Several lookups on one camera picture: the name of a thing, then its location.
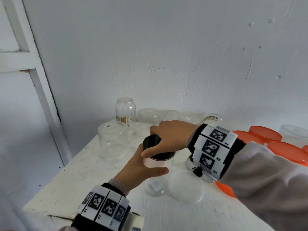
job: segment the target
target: black lid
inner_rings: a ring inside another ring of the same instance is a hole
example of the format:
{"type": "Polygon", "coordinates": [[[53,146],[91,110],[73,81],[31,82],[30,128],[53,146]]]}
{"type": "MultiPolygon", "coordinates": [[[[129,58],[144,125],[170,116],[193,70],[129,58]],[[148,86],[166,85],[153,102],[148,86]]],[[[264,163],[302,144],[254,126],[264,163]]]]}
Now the black lid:
{"type": "MultiPolygon", "coordinates": [[[[149,147],[156,146],[157,144],[160,143],[160,141],[161,141],[161,138],[158,135],[150,135],[150,136],[146,137],[143,140],[143,150],[145,150],[149,147]]],[[[154,155],[150,158],[154,159],[154,160],[168,160],[168,159],[171,159],[172,157],[174,157],[174,155],[175,155],[175,151],[174,152],[164,152],[164,153],[154,155]]]]}

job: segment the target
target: white wall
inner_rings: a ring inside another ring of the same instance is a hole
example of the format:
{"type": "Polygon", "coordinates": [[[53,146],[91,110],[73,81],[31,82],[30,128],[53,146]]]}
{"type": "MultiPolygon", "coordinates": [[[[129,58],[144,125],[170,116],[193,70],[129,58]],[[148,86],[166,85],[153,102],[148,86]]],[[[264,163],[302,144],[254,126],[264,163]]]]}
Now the white wall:
{"type": "Polygon", "coordinates": [[[308,128],[308,0],[23,1],[74,154],[123,96],[308,128]]]}

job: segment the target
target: right hand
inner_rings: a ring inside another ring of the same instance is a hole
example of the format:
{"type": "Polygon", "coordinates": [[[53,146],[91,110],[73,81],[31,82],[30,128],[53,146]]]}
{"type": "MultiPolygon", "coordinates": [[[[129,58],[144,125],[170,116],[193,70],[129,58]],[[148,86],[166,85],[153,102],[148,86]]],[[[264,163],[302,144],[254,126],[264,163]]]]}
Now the right hand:
{"type": "Polygon", "coordinates": [[[161,141],[158,145],[145,149],[141,156],[148,158],[163,152],[179,151],[186,148],[186,142],[198,125],[173,120],[163,121],[159,126],[151,126],[150,134],[157,134],[161,141]]]}

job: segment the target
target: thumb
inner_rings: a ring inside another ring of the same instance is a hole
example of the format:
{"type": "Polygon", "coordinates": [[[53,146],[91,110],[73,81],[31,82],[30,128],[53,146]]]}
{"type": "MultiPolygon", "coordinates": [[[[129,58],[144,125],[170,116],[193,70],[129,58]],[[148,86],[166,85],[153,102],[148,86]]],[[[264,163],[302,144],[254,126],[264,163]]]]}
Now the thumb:
{"type": "Polygon", "coordinates": [[[155,168],[146,168],[145,176],[146,178],[159,177],[169,173],[167,167],[155,167],[155,168]]]}
{"type": "Polygon", "coordinates": [[[152,156],[154,156],[156,154],[163,153],[164,150],[162,149],[162,147],[163,147],[162,142],[160,142],[159,144],[157,144],[154,147],[149,147],[149,148],[145,149],[141,153],[141,156],[143,158],[149,158],[149,157],[152,157],[152,156]]]}

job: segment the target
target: left hand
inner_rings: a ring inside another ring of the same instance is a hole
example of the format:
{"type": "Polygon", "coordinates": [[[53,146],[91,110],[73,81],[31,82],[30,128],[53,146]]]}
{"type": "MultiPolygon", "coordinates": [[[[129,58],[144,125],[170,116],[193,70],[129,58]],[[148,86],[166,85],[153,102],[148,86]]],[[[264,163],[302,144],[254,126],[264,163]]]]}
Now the left hand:
{"type": "Polygon", "coordinates": [[[128,192],[139,186],[144,180],[148,178],[162,176],[169,172],[168,168],[166,167],[146,167],[143,163],[141,152],[143,152],[142,144],[139,145],[136,153],[127,162],[124,168],[114,177],[115,179],[122,182],[123,186],[128,192]]]}

